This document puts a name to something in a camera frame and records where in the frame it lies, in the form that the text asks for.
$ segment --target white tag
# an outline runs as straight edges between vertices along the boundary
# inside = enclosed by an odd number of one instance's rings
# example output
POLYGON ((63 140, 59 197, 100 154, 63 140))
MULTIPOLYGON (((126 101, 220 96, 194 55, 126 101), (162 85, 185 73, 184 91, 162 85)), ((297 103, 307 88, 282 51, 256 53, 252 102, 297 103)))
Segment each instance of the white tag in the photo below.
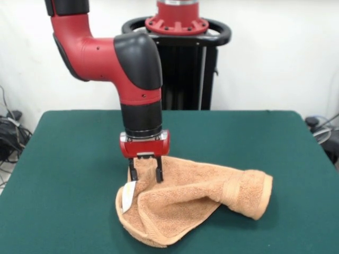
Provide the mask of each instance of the white tag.
POLYGON ((136 181, 128 182, 122 189, 122 213, 131 208, 136 181))

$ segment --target orange towel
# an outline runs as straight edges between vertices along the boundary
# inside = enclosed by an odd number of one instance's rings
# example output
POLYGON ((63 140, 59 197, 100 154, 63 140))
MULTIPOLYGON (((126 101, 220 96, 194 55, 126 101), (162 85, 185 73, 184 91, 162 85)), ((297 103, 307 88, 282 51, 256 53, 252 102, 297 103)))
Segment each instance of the orange towel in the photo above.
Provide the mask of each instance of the orange towel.
POLYGON ((164 181, 156 183, 155 159, 137 159, 130 209, 122 212, 121 187, 115 199, 123 227, 144 244, 164 248, 203 223, 220 204, 258 220, 269 203, 273 177, 163 156, 164 181))

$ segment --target cable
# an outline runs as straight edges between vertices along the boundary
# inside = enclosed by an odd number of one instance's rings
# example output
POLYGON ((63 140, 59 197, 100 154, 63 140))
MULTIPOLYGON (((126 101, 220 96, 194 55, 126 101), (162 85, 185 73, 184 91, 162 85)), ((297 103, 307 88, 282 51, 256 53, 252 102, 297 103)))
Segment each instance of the cable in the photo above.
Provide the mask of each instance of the cable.
POLYGON ((324 137, 323 139, 317 140, 318 144, 322 144, 322 143, 324 143, 324 142, 326 142, 327 140, 330 139, 333 131, 339 131, 339 128, 326 128, 324 130, 317 131, 317 132, 313 133, 313 137, 317 137, 319 135, 323 135, 323 134, 327 133, 326 137, 324 137))
POLYGON ((0 171, 5 172, 5 173, 7 173, 7 174, 11 174, 11 173, 12 173, 12 172, 7 171, 7 170, 5 170, 5 169, 3 169, 3 168, 0 168, 0 171))
POLYGON ((328 124, 329 122, 333 121, 334 119, 336 119, 339 116, 339 113, 337 113, 334 117, 332 117, 331 119, 327 120, 325 123, 319 125, 317 128, 314 129, 314 132, 320 130, 322 127, 324 127, 326 124, 328 124))
POLYGON ((329 121, 328 118, 326 118, 326 117, 324 117, 324 116, 322 116, 322 115, 312 115, 311 117, 315 117, 315 118, 319 118, 319 119, 328 121, 329 125, 330 125, 331 127, 333 127, 332 121, 329 121))
POLYGON ((10 147, 12 147, 14 150, 16 150, 17 152, 21 152, 21 150, 16 147, 15 145, 13 145, 8 139, 0 137, 0 140, 5 141, 7 145, 9 145, 10 147))

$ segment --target green table surface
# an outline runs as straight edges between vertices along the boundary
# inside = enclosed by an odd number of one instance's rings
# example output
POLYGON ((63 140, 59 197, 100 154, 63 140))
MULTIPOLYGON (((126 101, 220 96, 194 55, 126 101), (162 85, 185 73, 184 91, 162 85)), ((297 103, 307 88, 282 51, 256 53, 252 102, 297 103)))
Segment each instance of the green table surface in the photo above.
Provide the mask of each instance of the green table surface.
POLYGON ((120 111, 47 112, 0 196, 0 253, 339 253, 339 178, 301 117, 283 111, 165 111, 171 156, 274 177, 259 221, 217 209, 166 249, 121 226, 127 179, 120 111))

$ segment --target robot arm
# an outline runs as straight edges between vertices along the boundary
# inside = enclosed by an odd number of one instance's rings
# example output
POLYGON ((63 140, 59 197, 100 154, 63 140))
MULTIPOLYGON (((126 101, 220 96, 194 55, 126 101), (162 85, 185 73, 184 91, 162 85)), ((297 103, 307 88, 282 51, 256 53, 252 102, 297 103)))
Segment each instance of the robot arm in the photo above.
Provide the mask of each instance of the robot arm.
POLYGON ((170 136, 162 130, 160 57, 154 41, 143 33, 114 38, 91 34, 88 0, 45 0, 53 37, 70 73, 82 81, 110 81, 117 88, 125 132, 120 148, 137 180, 135 157, 157 158, 157 181, 163 180, 161 156, 170 136))

